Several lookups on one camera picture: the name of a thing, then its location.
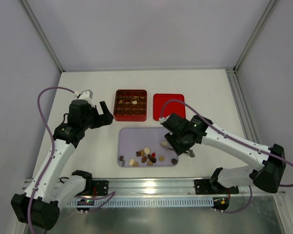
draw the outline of gray floor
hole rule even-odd
[[[231,198],[230,210],[247,198]],[[66,210],[48,234],[283,234],[272,196],[254,197],[239,214],[220,214],[211,208],[103,209],[91,214]]]

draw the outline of purple mat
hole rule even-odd
[[[118,164],[122,167],[129,166],[129,160],[132,158],[139,163],[138,167],[171,167],[173,158],[178,160],[178,156],[173,150],[167,150],[160,146],[160,143],[166,141],[164,138],[168,130],[163,127],[156,128],[123,128],[119,133],[118,144]],[[137,157],[136,152],[143,150],[145,147],[150,149],[150,154],[155,153],[156,163],[148,166],[147,160],[145,163],[141,162],[142,157]],[[119,156],[124,156],[124,163],[119,161]],[[159,157],[164,156],[163,162],[159,161]]]

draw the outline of dark round object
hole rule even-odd
[[[173,159],[171,160],[171,163],[174,164],[174,165],[176,165],[176,164],[178,163],[178,160],[175,159],[175,158],[173,158]]]
[[[142,163],[145,163],[146,161],[147,161],[147,157],[144,156],[144,157],[141,159],[141,162],[142,162]]]

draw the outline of white wall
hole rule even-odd
[[[28,0],[66,71],[233,67],[269,0]]]
[[[280,1],[239,76],[264,143],[282,145],[293,162],[293,0]],[[293,182],[290,166],[282,182]]]
[[[42,141],[37,95],[59,77],[19,2],[0,0],[0,234],[12,233],[10,200],[31,177]],[[43,98],[47,116],[54,94]]]

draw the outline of white table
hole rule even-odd
[[[153,95],[156,93],[183,94],[185,102],[203,116],[227,131],[243,137],[236,106],[225,70],[171,70],[122,72],[66,72],[59,86],[79,92],[91,89],[93,100],[99,106],[104,100],[113,112],[115,92],[118,89],[145,89],[148,93],[147,121],[117,122],[99,129],[87,130],[61,176],[70,176],[75,170],[92,173],[97,178],[142,177],[202,177],[211,176],[217,167],[244,166],[242,161],[211,147],[195,145],[196,157],[180,156],[175,167],[122,168],[117,163],[118,135],[126,127],[158,127],[153,120]],[[48,124],[54,131],[68,112],[73,96],[57,90]],[[186,109],[190,119],[193,113]],[[33,176],[37,173],[50,148],[50,138],[45,132]]]

